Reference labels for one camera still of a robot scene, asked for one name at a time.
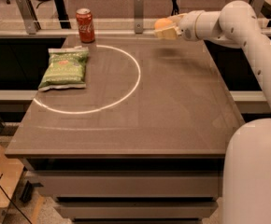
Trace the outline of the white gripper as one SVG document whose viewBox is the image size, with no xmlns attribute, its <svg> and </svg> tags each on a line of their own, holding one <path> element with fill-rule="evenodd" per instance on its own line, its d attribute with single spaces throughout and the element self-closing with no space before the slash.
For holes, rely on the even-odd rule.
<svg viewBox="0 0 271 224">
<path fill-rule="evenodd" d="M 165 26 L 156 28 L 154 34 L 159 39 L 175 40 L 182 36 L 187 41 L 198 41 L 200 37 L 197 32 L 197 22 L 199 17 L 204 13 L 204 10 L 195 10 L 189 13 L 181 13 L 174 16 L 169 16 L 171 24 L 177 26 Z"/>
</svg>

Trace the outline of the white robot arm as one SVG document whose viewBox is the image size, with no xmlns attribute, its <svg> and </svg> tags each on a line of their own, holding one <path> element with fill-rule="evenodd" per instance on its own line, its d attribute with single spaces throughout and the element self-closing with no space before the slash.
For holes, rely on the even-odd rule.
<svg viewBox="0 0 271 224">
<path fill-rule="evenodd" d="M 162 18 L 154 23 L 154 34 L 241 48 L 271 109 L 271 40 L 250 4 L 236 0 L 220 11 Z M 256 119 L 233 134 L 224 160 L 221 211 L 222 224 L 271 224 L 271 119 Z"/>
</svg>

